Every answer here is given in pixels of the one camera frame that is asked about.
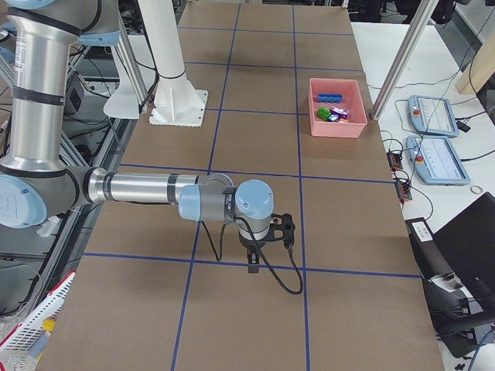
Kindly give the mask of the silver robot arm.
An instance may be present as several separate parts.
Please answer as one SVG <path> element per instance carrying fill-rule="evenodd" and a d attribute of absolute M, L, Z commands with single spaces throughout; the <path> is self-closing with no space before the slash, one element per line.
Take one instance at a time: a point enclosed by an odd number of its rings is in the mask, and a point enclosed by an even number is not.
<path fill-rule="evenodd" d="M 116 1 L 10 1 L 16 35 L 10 146 L 1 159 L 1 223 L 41 224 L 75 206 L 106 201 L 177 206 L 183 219 L 236 224 L 248 270 L 266 262 L 274 196 L 260 180 L 235 185 L 223 174 L 110 172 L 60 160 L 70 47 L 116 46 Z"/>

